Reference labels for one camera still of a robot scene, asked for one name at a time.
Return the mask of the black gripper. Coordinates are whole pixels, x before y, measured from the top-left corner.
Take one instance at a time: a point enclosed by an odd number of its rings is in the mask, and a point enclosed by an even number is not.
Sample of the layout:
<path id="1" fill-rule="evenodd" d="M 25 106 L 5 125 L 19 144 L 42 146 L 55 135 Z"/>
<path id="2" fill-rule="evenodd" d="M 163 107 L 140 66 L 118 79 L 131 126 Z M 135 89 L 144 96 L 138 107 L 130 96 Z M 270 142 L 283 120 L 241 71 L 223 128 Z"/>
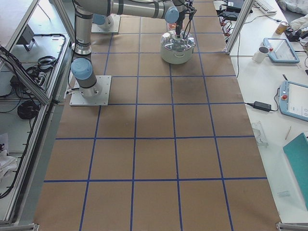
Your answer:
<path id="1" fill-rule="evenodd" d="M 179 13 L 179 17 L 176 21 L 175 31 L 176 34 L 180 34 L 183 27 L 183 21 L 185 19 L 185 12 L 195 12 L 195 8 L 193 7 L 193 0 L 178 0 L 177 7 L 180 7 L 181 12 Z"/>

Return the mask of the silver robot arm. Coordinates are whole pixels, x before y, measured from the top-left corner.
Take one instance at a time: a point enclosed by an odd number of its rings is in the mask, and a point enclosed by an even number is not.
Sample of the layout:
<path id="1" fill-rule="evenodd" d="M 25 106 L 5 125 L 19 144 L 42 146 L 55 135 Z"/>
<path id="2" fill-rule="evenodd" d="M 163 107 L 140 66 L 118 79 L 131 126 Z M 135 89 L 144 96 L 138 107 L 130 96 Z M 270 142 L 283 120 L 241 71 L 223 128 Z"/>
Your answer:
<path id="1" fill-rule="evenodd" d="M 196 13 L 192 0 L 74 0 L 75 8 L 75 60 L 71 71 L 79 84 L 83 97 L 94 97 L 102 92 L 91 63 L 90 37 L 93 16 L 111 14 L 164 19 L 176 24 L 180 36 L 185 15 L 190 19 Z"/>
<path id="2" fill-rule="evenodd" d="M 101 28 L 114 24 L 112 14 L 164 19 L 171 24 L 185 10 L 178 0 L 87 0 L 84 8 L 94 13 L 93 22 Z"/>

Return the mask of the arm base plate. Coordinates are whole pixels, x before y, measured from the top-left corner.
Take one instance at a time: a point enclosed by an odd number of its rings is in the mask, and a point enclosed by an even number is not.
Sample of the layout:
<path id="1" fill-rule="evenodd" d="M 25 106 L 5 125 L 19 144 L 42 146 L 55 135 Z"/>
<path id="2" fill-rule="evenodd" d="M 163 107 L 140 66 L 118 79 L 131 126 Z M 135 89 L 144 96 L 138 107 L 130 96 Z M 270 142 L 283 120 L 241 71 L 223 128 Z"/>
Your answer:
<path id="1" fill-rule="evenodd" d="M 112 76 L 96 76 L 96 84 L 89 88 L 81 88 L 76 81 L 70 99 L 70 106 L 107 106 L 109 102 Z"/>
<path id="2" fill-rule="evenodd" d="M 116 14 L 111 14 L 109 16 L 94 14 L 91 32 L 98 34 L 118 34 L 120 19 L 120 15 Z"/>

